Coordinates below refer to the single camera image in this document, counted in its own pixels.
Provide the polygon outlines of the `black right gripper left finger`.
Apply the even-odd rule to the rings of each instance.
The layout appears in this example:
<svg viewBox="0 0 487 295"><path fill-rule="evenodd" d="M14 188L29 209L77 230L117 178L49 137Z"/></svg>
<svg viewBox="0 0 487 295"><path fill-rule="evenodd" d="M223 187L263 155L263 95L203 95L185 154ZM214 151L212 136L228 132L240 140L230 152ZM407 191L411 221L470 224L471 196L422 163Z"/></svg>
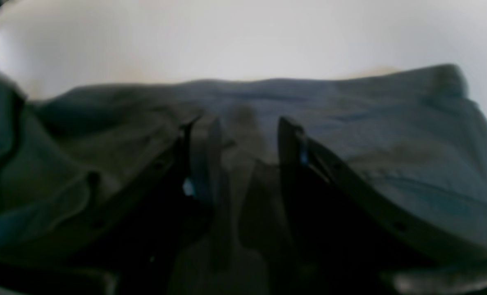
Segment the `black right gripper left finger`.
<svg viewBox="0 0 487 295"><path fill-rule="evenodd" d="M180 128L109 203L0 251L0 288L26 295L163 295L178 252L208 231L220 189L221 124Z"/></svg>

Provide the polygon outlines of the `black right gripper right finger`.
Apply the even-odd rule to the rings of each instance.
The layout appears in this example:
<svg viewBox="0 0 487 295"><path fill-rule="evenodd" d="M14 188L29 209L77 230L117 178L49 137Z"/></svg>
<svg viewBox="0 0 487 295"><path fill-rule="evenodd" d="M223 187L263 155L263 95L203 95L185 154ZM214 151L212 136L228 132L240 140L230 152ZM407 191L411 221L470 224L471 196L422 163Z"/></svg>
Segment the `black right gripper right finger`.
<svg viewBox="0 0 487 295"><path fill-rule="evenodd" d="M291 235L332 295L487 295L487 248L386 199L296 120L277 139Z"/></svg>

